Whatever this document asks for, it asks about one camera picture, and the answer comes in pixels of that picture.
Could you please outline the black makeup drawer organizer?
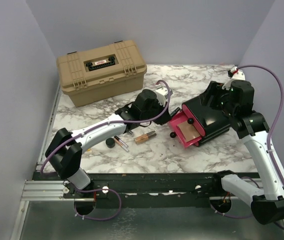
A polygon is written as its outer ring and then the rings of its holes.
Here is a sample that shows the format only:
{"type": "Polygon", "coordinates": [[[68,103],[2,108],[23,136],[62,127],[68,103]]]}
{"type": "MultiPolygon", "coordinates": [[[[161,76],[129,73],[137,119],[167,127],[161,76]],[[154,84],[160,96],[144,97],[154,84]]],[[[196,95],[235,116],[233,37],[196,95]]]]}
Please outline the black makeup drawer organizer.
{"type": "Polygon", "coordinates": [[[199,96],[182,104],[185,104],[189,108],[205,130],[205,136],[202,137],[200,146],[230,130],[228,118],[224,116],[220,110],[214,110],[210,107],[202,106],[199,96]]]}

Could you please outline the beige concealer tube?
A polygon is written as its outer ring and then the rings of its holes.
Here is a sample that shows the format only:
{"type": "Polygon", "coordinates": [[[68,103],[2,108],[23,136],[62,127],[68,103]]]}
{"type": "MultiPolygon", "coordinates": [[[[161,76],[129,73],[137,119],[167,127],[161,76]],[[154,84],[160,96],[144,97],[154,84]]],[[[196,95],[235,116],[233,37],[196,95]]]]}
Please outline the beige concealer tube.
{"type": "Polygon", "coordinates": [[[157,135],[156,132],[153,130],[153,131],[150,131],[148,133],[145,133],[145,134],[142,134],[136,137],[134,140],[135,140],[135,143],[138,145],[138,144],[148,141],[151,138],[154,138],[156,135],[157,135]]]}

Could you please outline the pink top drawer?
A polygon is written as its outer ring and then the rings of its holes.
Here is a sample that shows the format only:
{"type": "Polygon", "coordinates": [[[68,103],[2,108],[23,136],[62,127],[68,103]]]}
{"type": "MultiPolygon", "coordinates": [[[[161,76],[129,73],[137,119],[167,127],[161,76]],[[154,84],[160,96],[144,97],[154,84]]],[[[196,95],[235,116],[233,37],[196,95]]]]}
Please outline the pink top drawer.
{"type": "Polygon", "coordinates": [[[189,110],[189,108],[185,105],[182,104],[182,111],[184,112],[184,114],[189,118],[189,119],[193,119],[194,122],[192,123],[192,125],[195,127],[195,129],[197,130],[197,132],[201,135],[201,136],[205,136],[205,130],[203,128],[203,126],[200,124],[200,122],[198,121],[198,119],[193,115],[193,113],[189,110]]]}

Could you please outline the pink drawer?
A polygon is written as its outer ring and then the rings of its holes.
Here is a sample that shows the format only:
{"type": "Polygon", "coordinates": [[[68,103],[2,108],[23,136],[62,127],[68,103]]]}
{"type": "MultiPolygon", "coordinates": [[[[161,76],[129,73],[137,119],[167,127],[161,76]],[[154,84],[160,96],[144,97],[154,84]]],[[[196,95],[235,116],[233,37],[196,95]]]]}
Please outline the pink drawer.
{"type": "Polygon", "coordinates": [[[170,137],[176,138],[184,148],[200,146],[202,136],[197,130],[197,122],[194,117],[188,117],[183,111],[179,111],[168,122],[171,129],[170,137]]]}
{"type": "Polygon", "coordinates": [[[192,125],[195,127],[195,129],[197,130],[197,132],[201,135],[201,136],[205,136],[205,130],[203,128],[203,126],[200,124],[200,122],[198,121],[198,119],[193,115],[193,113],[189,110],[189,108],[185,105],[182,104],[182,111],[184,112],[184,114],[189,118],[189,119],[193,119],[194,122],[192,123],[192,125]]]}

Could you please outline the slim concealer tube white cap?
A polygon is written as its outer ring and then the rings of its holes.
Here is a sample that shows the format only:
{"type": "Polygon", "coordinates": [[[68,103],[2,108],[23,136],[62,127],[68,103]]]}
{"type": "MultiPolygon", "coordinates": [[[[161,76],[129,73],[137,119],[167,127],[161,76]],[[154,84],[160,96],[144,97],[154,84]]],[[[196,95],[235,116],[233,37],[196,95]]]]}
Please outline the slim concealer tube white cap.
{"type": "Polygon", "coordinates": [[[114,136],[114,140],[118,145],[121,146],[122,149],[124,149],[126,152],[129,152],[128,145],[124,141],[122,141],[118,136],[114,136]]]}

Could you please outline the square copper compact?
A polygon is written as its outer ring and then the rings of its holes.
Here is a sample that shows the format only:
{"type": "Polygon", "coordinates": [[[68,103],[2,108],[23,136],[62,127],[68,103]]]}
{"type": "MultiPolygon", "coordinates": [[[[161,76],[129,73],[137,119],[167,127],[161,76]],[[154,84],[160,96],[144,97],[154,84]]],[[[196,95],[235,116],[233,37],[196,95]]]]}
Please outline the square copper compact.
{"type": "Polygon", "coordinates": [[[181,131],[182,136],[186,143],[201,136],[197,132],[195,127],[192,124],[187,123],[186,121],[178,124],[177,127],[181,131]]]}

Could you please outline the small black round jar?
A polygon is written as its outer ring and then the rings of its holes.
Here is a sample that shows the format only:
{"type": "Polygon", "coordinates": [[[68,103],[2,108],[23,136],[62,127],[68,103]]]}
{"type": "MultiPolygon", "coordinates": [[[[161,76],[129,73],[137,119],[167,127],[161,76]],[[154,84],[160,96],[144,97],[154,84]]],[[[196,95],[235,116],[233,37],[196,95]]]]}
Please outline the small black round jar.
{"type": "Polygon", "coordinates": [[[105,141],[105,144],[108,148],[111,149],[111,148],[115,147],[115,140],[110,137],[105,141]]]}

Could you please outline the black mascara stick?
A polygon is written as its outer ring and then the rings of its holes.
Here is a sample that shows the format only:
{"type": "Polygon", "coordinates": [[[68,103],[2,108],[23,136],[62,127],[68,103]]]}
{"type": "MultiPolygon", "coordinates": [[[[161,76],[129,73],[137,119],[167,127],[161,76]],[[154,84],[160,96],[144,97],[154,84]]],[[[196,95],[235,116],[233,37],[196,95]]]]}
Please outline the black mascara stick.
{"type": "Polygon", "coordinates": [[[177,107],[175,110],[173,110],[173,111],[171,112],[171,117],[173,117],[174,115],[176,115],[179,111],[180,111],[180,108],[177,107]]]}

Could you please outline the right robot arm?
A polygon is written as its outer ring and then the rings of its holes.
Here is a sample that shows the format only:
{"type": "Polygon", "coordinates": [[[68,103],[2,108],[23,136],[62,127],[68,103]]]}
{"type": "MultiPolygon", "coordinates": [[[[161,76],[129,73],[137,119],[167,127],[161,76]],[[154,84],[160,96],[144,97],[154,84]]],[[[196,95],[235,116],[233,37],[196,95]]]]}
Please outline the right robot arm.
{"type": "Polygon", "coordinates": [[[254,88],[246,80],[227,84],[211,81],[200,94],[200,103],[223,113],[248,149],[262,181],[255,187],[230,170],[215,174],[212,192],[230,192],[250,206],[263,225],[284,219],[284,168],[273,146],[264,116],[253,110],[254,88]]]}

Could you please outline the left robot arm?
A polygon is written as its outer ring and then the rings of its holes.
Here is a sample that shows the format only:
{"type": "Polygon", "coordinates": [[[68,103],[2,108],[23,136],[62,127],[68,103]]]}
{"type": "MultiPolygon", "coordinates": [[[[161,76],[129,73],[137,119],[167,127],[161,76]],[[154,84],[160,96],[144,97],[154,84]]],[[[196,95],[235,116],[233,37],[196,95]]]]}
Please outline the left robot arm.
{"type": "Polygon", "coordinates": [[[75,186],[79,196],[89,196],[92,184],[91,178],[80,166],[82,154],[100,142],[127,133],[143,123],[166,124],[171,119],[168,112],[171,95],[172,90],[165,87],[155,91],[144,89],[134,102],[94,125],[73,131],[61,128],[45,152],[46,161],[61,180],[75,186]]]}

